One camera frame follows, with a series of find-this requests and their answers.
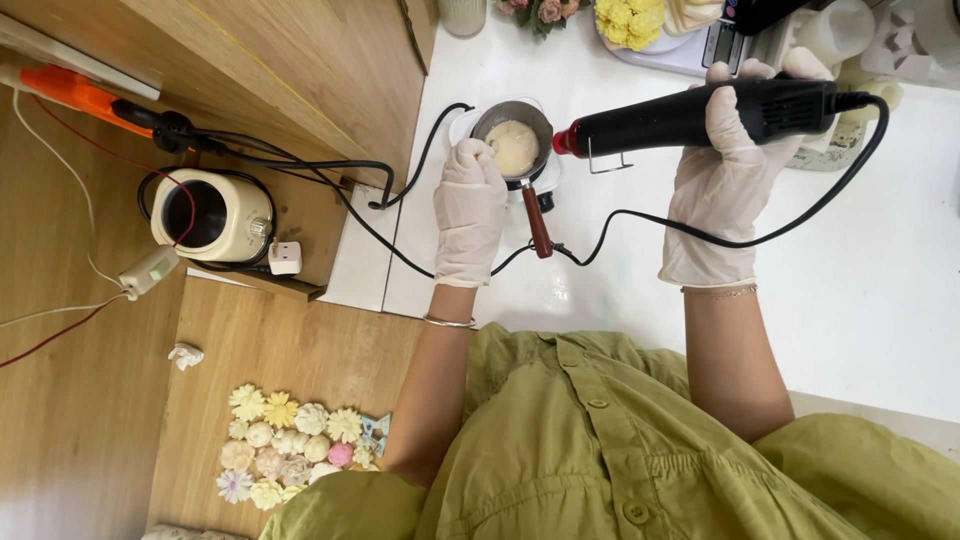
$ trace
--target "power plug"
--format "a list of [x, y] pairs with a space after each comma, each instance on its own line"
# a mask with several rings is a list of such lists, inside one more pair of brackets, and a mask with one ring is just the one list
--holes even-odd
[[180, 257], [177, 256], [177, 250], [173, 246], [162, 245], [120, 274], [120, 283], [135, 296], [140, 296], [166, 278], [178, 264]]
[[270, 262], [270, 273], [275, 276], [289, 276], [299, 274], [303, 269], [303, 259], [300, 257], [299, 242], [277, 242], [270, 246], [267, 256]]

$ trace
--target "silver bangle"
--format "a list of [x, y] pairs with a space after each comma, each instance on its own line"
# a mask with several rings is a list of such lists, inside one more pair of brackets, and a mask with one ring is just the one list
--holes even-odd
[[756, 283], [740, 289], [725, 290], [723, 292], [691, 292], [690, 289], [688, 289], [687, 287], [680, 287], [680, 292], [682, 292], [683, 294], [688, 294], [690, 296], [709, 296], [713, 300], [724, 300], [727, 298], [736, 298], [738, 296], [743, 296], [745, 294], [756, 292], [756, 290], [757, 290]]
[[431, 325], [437, 325], [438, 327], [473, 328], [477, 326], [477, 320], [474, 319], [473, 317], [470, 317], [470, 322], [468, 323], [451, 323], [450, 321], [442, 321], [440, 319], [431, 317], [429, 313], [424, 313], [423, 320], [430, 323]]

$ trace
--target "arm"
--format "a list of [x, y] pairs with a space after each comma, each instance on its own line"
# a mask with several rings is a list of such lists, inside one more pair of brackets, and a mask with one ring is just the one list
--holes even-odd
[[722, 300], [708, 295], [737, 288], [684, 294], [686, 369], [693, 403], [752, 443], [793, 422], [794, 415], [756, 294]]
[[[468, 323], [477, 289], [439, 284], [429, 314]], [[384, 469], [429, 487], [460, 431], [467, 380], [467, 346], [473, 332], [424, 324], [394, 408]]]
[[[797, 48], [783, 70], [798, 79], [828, 79], [809, 51]], [[740, 74], [771, 78], [768, 65], [747, 60]], [[708, 82], [729, 79], [725, 64], [707, 72]], [[737, 242], [754, 238], [754, 221], [770, 198], [774, 179], [800, 147], [802, 136], [758, 147], [736, 109], [736, 92], [713, 92], [706, 111], [713, 148], [685, 148], [677, 168], [669, 216]], [[711, 294], [756, 281], [756, 247], [730, 249], [667, 229], [660, 278], [684, 287], [687, 373], [690, 398], [747, 442], [794, 420], [793, 406], [774, 361], [763, 317], [750, 292], [735, 298]]]
[[[493, 148], [464, 139], [450, 150], [433, 194], [440, 241], [428, 314], [468, 323], [477, 287], [490, 283], [506, 216], [507, 184]], [[460, 431], [473, 332], [425, 323], [394, 408], [384, 468], [429, 488]]]

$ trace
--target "wooden floor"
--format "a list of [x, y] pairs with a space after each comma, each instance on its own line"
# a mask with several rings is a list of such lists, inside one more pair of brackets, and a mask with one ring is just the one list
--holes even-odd
[[[118, 287], [87, 266], [91, 234], [80, 186], [20, 125], [11, 99], [11, 89], [0, 86], [0, 321], [103, 302]], [[148, 138], [49, 107], [123, 156], [154, 167], [174, 164]], [[98, 229], [91, 251], [101, 269], [115, 277], [155, 249], [135, 201], [145, 173], [67, 132], [29, 95], [20, 96], [20, 108], [84, 177]], [[0, 369], [0, 538], [140, 538], [183, 281], [181, 268], [136, 302], [117, 300]], [[0, 360], [84, 316], [57, 313], [0, 329]]]
[[270, 512], [228, 504], [214, 480], [233, 416], [233, 388], [252, 382], [301, 403], [393, 409], [422, 321], [322, 302], [310, 304], [238, 285], [187, 278], [177, 339], [204, 361], [172, 369], [156, 460], [149, 525], [217, 529], [255, 538]]

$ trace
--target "heat gun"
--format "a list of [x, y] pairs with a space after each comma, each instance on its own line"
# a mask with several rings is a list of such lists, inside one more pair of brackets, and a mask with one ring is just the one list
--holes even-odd
[[720, 86], [736, 90], [740, 121], [756, 144], [826, 132], [833, 115], [872, 103], [863, 92], [838, 92], [833, 81], [740, 77], [698, 86], [573, 121], [553, 137], [557, 154], [590, 159], [663, 146], [710, 146], [707, 102]]

